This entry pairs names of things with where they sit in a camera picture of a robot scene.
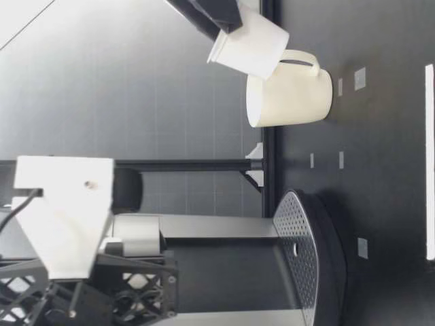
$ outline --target black table surface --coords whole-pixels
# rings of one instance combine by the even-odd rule
[[[435,269],[425,258],[425,66],[435,63],[435,1],[276,2],[288,48],[315,54],[334,83],[324,121],[277,128],[277,193],[317,194],[330,212],[349,267],[344,325],[435,325]],[[355,91],[363,67],[366,87]],[[368,259],[358,257],[357,238],[368,240]]]

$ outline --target screw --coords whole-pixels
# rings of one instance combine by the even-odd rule
[[[85,186],[86,188],[88,188],[88,189],[91,189],[91,190],[97,188],[97,184],[96,184],[95,182],[93,182],[93,181],[87,181],[87,182],[85,182],[85,183],[84,183],[84,186]]]

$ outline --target black rubber roller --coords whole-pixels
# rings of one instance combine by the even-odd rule
[[[130,168],[115,168],[112,212],[122,214],[139,211],[142,195],[142,174]]]

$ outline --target mug handle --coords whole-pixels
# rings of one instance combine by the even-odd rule
[[[314,76],[318,76],[320,74],[319,62],[317,61],[317,58],[310,53],[298,50],[284,50],[281,60],[296,60],[311,63],[313,65],[311,68],[311,73]]]

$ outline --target cup rim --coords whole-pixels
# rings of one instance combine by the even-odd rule
[[[221,29],[210,51],[209,57],[207,59],[207,63],[216,62],[218,60],[220,53],[224,49],[227,39],[228,39],[228,34],[223,32],[223,30]]]

